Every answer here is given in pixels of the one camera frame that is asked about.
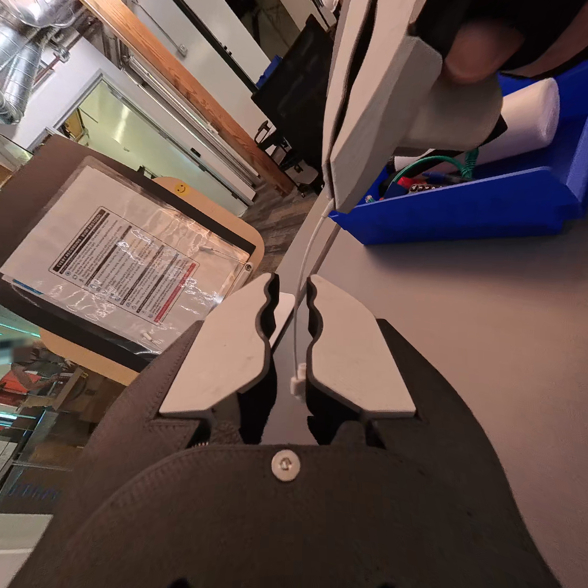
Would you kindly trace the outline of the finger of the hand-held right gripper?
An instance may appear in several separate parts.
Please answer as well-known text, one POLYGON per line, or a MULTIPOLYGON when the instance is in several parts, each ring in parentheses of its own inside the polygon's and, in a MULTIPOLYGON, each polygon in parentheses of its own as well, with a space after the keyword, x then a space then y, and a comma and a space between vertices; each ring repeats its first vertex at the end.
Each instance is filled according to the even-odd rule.
POLYGON ((322 172, 328 187, 334 184, 332 152, 345 117, 346 100, 352 86, 352 62, 368 13, 369 1, 341 1, 341 13, 334 32, 323 119, 322 172))
POLYGON ((426 1, 369 1, 332 152, 334 210, 350 212, 401 145, 442 70, 442 56, 409 29, 426 1))

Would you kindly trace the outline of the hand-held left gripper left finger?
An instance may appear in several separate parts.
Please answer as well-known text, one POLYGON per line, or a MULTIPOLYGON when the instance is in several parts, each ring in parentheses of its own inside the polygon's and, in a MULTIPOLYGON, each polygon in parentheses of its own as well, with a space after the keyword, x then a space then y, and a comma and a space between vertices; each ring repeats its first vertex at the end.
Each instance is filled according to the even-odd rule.
POLYGON ((159 414, 162 417, 212 417, 232 394, 245 393, 268 374, 270 338, 280 280, 264 273, 218 305, 203 321, 159 414))

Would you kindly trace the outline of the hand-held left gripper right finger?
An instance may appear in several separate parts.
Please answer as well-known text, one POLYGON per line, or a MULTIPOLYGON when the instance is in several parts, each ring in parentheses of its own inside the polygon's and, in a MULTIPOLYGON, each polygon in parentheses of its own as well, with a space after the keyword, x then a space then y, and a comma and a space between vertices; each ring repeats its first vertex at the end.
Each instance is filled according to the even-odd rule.
POLYGON ((365 419, 409 418, 415 403, 378 321, 320 275, 307 279, 307 393, 312 389, 365 419))

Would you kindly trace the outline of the blue plastic bin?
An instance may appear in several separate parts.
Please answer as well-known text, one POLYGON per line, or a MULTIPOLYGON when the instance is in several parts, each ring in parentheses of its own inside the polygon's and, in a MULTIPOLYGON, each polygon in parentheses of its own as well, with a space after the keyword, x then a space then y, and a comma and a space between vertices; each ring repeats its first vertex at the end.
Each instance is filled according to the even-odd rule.
MULTIPOLYGON (((548 147, 477 163, 462 186, 415 195, 390 187, 330 218, 364 245, 559 233, 587 210, 587 63, 555 80, 560 118, 548 147)), ((504 97, 529 86, 505 77, 500 85, 504 97)))

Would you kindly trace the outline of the person's right hand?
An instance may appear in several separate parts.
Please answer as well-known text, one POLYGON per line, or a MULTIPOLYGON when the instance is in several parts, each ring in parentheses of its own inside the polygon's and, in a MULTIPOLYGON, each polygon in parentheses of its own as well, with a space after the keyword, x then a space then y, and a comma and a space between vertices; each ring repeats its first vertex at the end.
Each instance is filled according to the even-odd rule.
POLYGON ((444 75, 459 85, 477 84, 499 70, 526 78, 553 75, 587 48, 587 12, 581 11, 539 57, 528 64, 507 66, 524 41, 521 32, 502 21, 467 23, 460 28, 445 58, 444 75))

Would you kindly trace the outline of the black office chair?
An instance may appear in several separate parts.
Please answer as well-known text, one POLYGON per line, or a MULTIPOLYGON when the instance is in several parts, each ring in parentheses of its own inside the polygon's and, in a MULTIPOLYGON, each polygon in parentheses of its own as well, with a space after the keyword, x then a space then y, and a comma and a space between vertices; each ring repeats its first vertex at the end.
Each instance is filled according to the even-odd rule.
POLYGON ((317 194, 324 187, 322 175, 323 119, 334 41, 314 15, 305 26, 267 82, 252 95, 252 101, 275 130, 264 139, 254 137, 265 151, 288 144, 279 164, 285 172, 305 163, 317 172, 301 188, 317 194))

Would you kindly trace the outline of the white foam roll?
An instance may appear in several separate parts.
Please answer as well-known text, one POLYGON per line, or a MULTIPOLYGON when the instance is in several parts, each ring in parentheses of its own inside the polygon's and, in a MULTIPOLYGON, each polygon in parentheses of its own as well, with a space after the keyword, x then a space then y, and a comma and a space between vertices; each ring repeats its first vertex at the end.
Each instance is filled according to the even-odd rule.
POLYGON ((477 163, 523 155, 548 147, 560 118, 560 93, 554 78, 543 79, 503 99, 506 131, 479 148, 477 163))

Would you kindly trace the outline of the small blue bin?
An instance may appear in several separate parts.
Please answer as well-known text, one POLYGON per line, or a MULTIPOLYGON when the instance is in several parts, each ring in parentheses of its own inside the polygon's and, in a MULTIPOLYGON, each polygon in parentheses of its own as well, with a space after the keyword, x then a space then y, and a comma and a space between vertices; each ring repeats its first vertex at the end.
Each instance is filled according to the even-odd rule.
POLYGON ((275 55, 273 59, 270 61, 266 69, 263 71, 261 76, 259 77, 258 81, 256 82, 256 88, 260 89, 268 80, 268 78, 273 74, 275 69, 281 63, 282 57, 279 55, 275 55))

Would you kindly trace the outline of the black remote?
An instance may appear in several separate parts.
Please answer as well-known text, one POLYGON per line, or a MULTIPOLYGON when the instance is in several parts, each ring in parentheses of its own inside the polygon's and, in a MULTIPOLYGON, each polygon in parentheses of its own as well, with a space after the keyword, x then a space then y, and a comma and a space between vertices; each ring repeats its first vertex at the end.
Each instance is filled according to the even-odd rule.
POLYGON ((466 184, 466 182, 460 182, 460 183, 415 183, 413 185, 411 185, 411 187, 408 188, 407 191, 407 195, 415 195, 415 194, 419 194, 419 193, 426 193, 426 192, 430 192, 433 190, 439 190, 439 189, 449 189, 452 187, 458 187, 458 186, 462 186, 466 184))

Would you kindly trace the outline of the laminated instruction sheet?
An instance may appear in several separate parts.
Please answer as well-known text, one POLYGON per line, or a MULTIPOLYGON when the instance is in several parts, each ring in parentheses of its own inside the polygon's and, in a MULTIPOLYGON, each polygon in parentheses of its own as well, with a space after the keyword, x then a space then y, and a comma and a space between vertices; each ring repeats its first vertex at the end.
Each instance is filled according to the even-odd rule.
POLYGON ((87 156, 1 265, 2 278, 147 359, 244 277, 254 245, 87 156))

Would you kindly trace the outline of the wooden beam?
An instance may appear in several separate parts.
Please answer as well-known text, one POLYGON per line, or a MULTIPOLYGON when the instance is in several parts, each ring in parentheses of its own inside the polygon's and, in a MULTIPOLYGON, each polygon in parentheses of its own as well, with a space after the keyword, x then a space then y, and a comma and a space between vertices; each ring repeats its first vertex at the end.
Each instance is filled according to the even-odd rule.
POLYGON ((296 189, 290 177, 122 1, 83 3, 207 121, 215 130, 213 136, 229 148, 230 154, 237 155, 282 196, 288 196, 296 189))

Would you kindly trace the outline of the orange equipment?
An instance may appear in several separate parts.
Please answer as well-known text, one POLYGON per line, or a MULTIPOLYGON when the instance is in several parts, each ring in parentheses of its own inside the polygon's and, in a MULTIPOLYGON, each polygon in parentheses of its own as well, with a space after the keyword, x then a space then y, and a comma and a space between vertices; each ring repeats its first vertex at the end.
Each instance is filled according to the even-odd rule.
POLYGON ((9 369, 1 378, 1 393, 5 394, 38 394, 54 383, 54 378, 43 378, 17 366, 9 369))

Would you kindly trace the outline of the glass sliding door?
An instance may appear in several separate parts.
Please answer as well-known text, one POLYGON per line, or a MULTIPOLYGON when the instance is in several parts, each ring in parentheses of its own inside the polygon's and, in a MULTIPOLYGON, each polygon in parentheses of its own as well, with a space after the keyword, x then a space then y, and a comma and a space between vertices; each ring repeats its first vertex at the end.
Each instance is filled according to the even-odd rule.
POLYGON ((250 196, 208 165, 199 152, 186 149, 103 77, 57 129, 71 141, 150 179, 176 178, 238 217, 253 205, 250 196))

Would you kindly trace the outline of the white wall panel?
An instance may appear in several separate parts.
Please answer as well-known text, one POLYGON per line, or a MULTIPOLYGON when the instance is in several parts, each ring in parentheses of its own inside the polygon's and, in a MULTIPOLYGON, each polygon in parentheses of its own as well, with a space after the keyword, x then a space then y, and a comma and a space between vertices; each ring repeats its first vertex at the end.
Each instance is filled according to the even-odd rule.
POLYGON ((222 63, 249 94, 258 90, 270 60, 226 1, 131 1, 130 7, 188 68, 222 63))

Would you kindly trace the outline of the silver ventilation duct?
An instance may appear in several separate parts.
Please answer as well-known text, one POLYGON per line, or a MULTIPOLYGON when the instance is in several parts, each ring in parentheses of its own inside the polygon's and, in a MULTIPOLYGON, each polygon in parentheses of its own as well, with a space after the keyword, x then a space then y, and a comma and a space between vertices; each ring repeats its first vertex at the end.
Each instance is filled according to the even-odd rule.
POLYGON ((1 1, 1 124, 23 118, 42 53, 77 20, 80 1, 1 1))

